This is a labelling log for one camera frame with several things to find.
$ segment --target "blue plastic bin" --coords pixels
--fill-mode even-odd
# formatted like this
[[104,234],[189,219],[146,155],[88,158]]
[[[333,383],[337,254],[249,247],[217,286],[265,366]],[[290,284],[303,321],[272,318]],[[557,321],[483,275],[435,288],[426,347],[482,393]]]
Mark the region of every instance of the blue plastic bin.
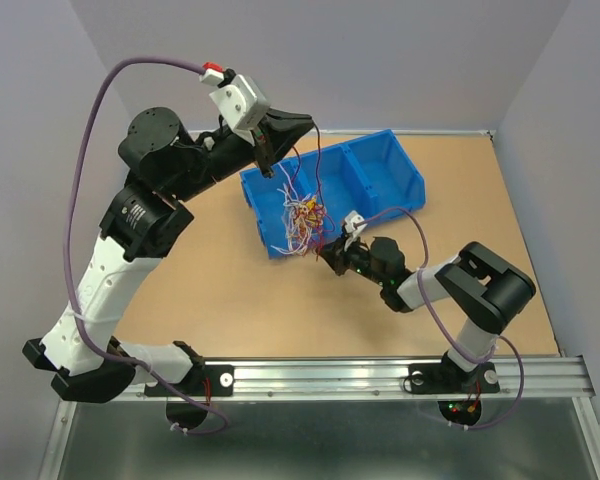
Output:
[[[302,197],[315,193],[318,188],[318,152],[303,154],[301,158],[302,165],[293,186]],[[258,233],[269,258],[283,256],[273,246],[287,248],[282,222],[283,194],[278,189],[287,183],[282,169],[293,176],[297,168],[298,160],[289,157],[273,167],[273,178],[262,177],[257,168],[240,173],[245,198],[256,214]],[[337,224],[334,232],[325,235],[327,241],[340,235],[342,220],[351,210],[369,218],[393,206],[418,210],[426,201],[424,179],[391,130],[323,148],[320,182],[327,212]],[[404,214],[396,210],[372,225],[401,215]]]

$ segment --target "tangled wires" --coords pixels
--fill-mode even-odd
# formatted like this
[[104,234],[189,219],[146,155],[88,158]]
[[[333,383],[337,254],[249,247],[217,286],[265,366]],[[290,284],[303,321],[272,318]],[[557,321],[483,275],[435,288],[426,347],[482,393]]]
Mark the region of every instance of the tangled wires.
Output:
[[329,218],[327,209],[319,202],[318,194],[308,194],[300,198],[289,174],[284,167],[280,168],[289,182],[285,183],[282,189],[278,189],[284,195],[282,222],[285,226],[287,248],[273,248],[283,255],[304,256],[310,251],[319,252],[324,244],[324,221]]

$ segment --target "red button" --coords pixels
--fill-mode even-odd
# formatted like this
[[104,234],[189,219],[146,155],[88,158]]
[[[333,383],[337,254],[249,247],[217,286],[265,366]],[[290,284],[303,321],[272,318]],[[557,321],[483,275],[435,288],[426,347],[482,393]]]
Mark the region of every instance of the red button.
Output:
[[211,69],[211,70],[215,70],[216,72],[220,72],[220,73],[224,72],[224,69],[220,65],[217,65],[212,62],[207,62],[202,67],[205,70]]

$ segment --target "metal edge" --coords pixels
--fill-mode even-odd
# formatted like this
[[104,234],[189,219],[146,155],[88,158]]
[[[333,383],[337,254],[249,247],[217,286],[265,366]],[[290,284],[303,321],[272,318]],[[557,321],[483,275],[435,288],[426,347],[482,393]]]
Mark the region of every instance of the metal edge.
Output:
[[71,433],[71,425],[76,413],[75,402],[60,401],[51,428],[47,449],[44,452],[38,480],[57,480],[62,459]]
[[[400,378],[411,365],[431,361],[423,357],[344,359],[207,359],[208,364],[231,363],[235,368],[234,395],[214,399],[225,402],[279,401],[388,401],[453,399],[453,395],[411,395]],[[501,392],[484,398],[513,398],[519,384],[517,361],[498,357],[494,363]],[[527,385],[525,398],[593,396],[593,388],[581,358],[524,357]],[[143,386],[128,388],[114,401],[164,401],[145,398]]]
[[600,479],[600,424],[590,398],[574,398],[573,406],[584,435],[593,468]]

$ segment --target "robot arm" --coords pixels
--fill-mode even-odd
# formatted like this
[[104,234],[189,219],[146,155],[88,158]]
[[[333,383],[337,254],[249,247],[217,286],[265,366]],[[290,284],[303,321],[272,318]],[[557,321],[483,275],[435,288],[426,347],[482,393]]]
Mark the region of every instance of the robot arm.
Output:
[[[201,380],[204,360],[183,342],[144,346],[119,342],[113,333],[144,279],[166,257],[193,220],[182,202],[255,162],[264,176],[311,128],[309,115],[271,109],[248,77],[207,64],[201,82],[221,113],[220,128],[193,140],[177,115],[148,109],[132,121],[118,154],[130,172],[101,223],[93,256],[77,288],[92,343],[117,357],[134,357],[176,387]],[[113,362],[83,342],[68,305],[44,337],[23,353],[35,368],[54,372],[63,400],[104,403],[134,383],[154,381],[144,369]]]
[[[320,256],[337,275],[352,270],[376,283],[381,287],[381,298],[396,312],[411,312],[427,303],[430,307],[432,302],[452,297],[467,320],[455,341],[448,337],[453,346],[442,361],[442,367],[449,367],[442,376],[453,379],[446,386],[431,388],[446,389],[436,393],[448,393],[457,388],[457,381],[475,381],[481,359],[488,356],[509,322],[535,295],[533,281],[478,242],[469,243],[446,262],[416,273],[405,266],[404,254],[395,240],[376,237],[370,246],[364,244],[360,240],[365,226],[360,225],[362,221],[360,215],[351,212],[341,237],[325,245]],[[438,380],[445,383],[442,377]]]

